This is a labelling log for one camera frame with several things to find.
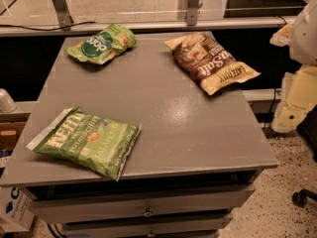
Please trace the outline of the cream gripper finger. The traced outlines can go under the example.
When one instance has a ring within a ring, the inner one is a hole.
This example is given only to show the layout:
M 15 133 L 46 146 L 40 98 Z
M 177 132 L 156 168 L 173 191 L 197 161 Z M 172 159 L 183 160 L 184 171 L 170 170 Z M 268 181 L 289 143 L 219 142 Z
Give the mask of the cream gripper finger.
M 269 42 L 278 47 L 288 46 L 291 40 L 292 23 L 288 23 L 272 35 Z
M 287 72 L 281 84 L 281 100 L 274 112 L 271 128 L 289 133 L 317 105 L 317 67 L 303 65 L 296 73 Z

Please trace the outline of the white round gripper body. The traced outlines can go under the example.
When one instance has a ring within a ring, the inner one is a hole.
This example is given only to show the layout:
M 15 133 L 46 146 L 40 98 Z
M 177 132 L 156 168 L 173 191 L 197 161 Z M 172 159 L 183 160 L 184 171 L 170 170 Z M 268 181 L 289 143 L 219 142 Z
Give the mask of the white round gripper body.
M 289 49 L 293 60 L 317 64 L 317 0 L 310 0 L 295 19 Z

